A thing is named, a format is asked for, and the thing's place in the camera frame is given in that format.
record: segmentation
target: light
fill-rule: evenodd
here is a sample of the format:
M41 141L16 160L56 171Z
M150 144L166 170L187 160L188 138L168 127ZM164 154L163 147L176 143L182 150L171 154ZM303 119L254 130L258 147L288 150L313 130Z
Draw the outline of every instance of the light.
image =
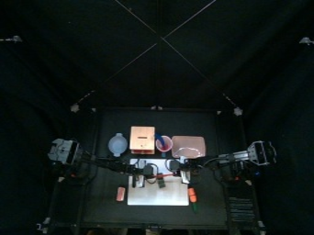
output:
M23 39L20 36L13 36L13 38L0 39L0 42L1 41L13 41L16 43L16 42L23 42Z
M306 43L307 45L310 45L310 43L314 43L314 41L310 40L309 38L302 38L299 43Z

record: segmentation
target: orange box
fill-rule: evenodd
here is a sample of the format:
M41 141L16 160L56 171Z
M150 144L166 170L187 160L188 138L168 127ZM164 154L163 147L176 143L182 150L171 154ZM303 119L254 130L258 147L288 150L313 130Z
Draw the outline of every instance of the orange box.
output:
M155 127L131 127L129 149L133 154L155 154Z

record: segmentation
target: pen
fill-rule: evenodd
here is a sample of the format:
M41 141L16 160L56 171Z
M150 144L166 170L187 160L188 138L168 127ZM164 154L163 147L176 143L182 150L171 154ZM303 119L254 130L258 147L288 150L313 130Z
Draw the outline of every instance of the pen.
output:
M194 213L198 213L196 194L195 194L194 188L190 187L187 189L187 192L188 192L190 202L191 202L191 206L192 206L192 211L194 211Z

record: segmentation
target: orange object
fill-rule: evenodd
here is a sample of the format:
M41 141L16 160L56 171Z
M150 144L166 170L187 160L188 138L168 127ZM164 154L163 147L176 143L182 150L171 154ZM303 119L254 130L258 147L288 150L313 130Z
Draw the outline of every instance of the orange object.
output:
M125 188L117 187L116 201L121 202L124 200Z
M132 154L155 154L155 127L131 127Z
M190 187L188 190L187 190L187 192L188 192L190 201L191 201L191 202L196 202L196 194L195 194L194 188Z

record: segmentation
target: ceiling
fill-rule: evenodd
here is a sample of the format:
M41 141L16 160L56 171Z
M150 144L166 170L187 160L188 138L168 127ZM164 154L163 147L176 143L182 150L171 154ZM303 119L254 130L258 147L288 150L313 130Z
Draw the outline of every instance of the ceiling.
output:
M68 105L246 108L313 36L311 5L5 0L0 38Z

